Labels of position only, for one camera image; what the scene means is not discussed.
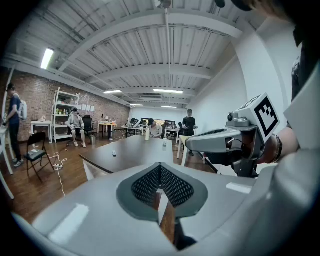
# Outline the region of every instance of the brown tabletop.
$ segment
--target brown tabletop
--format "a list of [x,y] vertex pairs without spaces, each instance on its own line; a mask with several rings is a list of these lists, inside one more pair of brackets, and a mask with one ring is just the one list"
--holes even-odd
[[171,140],[167,140],[166,146],[163,142],[159,138],[145,140],[144,136],[134,135],[80,154],[80,157],[110,174],[156,162],[174,163]]

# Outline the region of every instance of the white shelf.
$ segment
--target white shelf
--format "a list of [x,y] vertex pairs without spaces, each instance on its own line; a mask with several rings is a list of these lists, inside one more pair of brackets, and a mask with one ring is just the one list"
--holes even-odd
[[56,117],[68,117],[69,115],[68,114],[53,114],[53,116],[56,116]]
[[61,91],[61,90],[59,91],[59,94],[67,96],[69,98],[78,98],[78,95],[76,95],[76,94],[71,94],[71,93],[68,93],[68,92]]
[[66,139],[66,138],[71,138],[72,135],[68,135],[68,134],[56,134],[55,136],[53,136],[55,140],[59,140],[59,139]]
[[57,103],[56,104],[57,106],[65,106],[65,107],[72,107],[72,108],[76,108],[77,106],[76,105],[70,105],[70,104],[66,104],[66,103]]

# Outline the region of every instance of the table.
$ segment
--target table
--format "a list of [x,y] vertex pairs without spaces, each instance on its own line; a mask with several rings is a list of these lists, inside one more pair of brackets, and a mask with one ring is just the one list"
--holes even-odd
[[175,132],[176,133],[176,140],[175,140],[175,143],[178,142],[178,135],[179,135],[179,132],[180,132],[180,129],[179,128],[176,128],[176,129],[168,129],[168,128],[165,128],[164,129],[164,136],[167,135],[167,132]]
[[52,143],[52,122],[51,121],[32,121],[31,122],[31,133],[34,134],[34,126],[36,127],[43,127],[43,126],[48,126],[48,138],[50,143]]
[[121,128],[126,129],[125,137],[128,138],[128,130],[134,130],[134,135],[136,135],[137,130],[142,130],[142,135],[144,135],[144,127],[139,127],[139,128],[132,128],[132,127],[127,127],[125,125],[121,126]]
[[[8,167],[9,173],[12,175],[12,174],[14,174],[14,172],[11,169],[10,161],[9,161],[7,151],[6,151],[6,133],[8,131],[9,131],[8,127],[1,127],[0,128],[0,138],[1,138],[1,148],[2,148],[3,155],[4,155],[5,163],[6,163],[6,166]],[[11,158],[15,159],[14,152],[11,147],[10,136],[8,136],[7,138],[9,140],[9,150],[10,150]]]
[[[172,141],[167,140],[166,146],[163,146],[163,142],[159,138],[145,140],[144,136],[134,135],[80,154],[86,177],[89,181],[95,176],[104,176],[149,163],[173,163]],[[116,156],[112,155],[112,150],[115,150]]]
[[187,159],[187,153],[188,153],[188,149],[186,147],[186,139],[189,138],[189,136],[179,136],[180,140],[179,140],[179,146],[178,146],[178,154],[176,156],[176,158],[179,159],[179,155],[180,155],[180,148],[181,148],[181,142],[184,145],[184,150],[183,150],[183,157],[182,157],[182,166],[185,166],[186,164],[186,159]]
[[98,122],[98,134],[99,134],[99,126],[102,126],[102,137],[104,137],[104,127],[103,126],[106,126],[108,128],[105,128],[106,130],[108,129],[108,139],[110,140],[111,139],[111,129],[112,129],[112,126],[116,126],[115,123],[111,123],[111,122],[108,122],[108,123],[101,123],[101,122]]
[[[0,147],[0,156],[1,156],[2,152],[3,152],[3,147]],[[10,197],[11,199],[14,199],[15,197],[14,197],[14,195],[12,194],[10,188],[8,187],[8,185],[7,185],[6,181],[5,181],[4,176],[2,175],[1,170],[0,170],[0,180],[1,180],[1,182],[2,182],[2,184],[3,184],[3,186],[4,186],[4,188],[5,188],[6,192],[8,193],[9,197]]]

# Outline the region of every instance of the sneaker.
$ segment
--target sneaker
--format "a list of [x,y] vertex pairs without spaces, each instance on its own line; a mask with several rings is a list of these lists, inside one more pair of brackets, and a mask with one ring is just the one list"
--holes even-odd
[[19,167],[20,165],[22,165],[22,160],[17,161],[15,165],[13,165],[14,167]]
[[14,164],[16,164],[16,163],[18,162],[18,159],[15,158],[15,159],[13,159],[12,161],[13,161]]

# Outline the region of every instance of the white bottle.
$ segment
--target white bottle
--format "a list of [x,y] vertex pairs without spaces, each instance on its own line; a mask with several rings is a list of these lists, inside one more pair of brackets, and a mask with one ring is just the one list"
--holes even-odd
[[150,138],[150,130],[149,130],[149,128],[147,128],[147,129],[145,130],[145,140],[148,141],[149,138]]

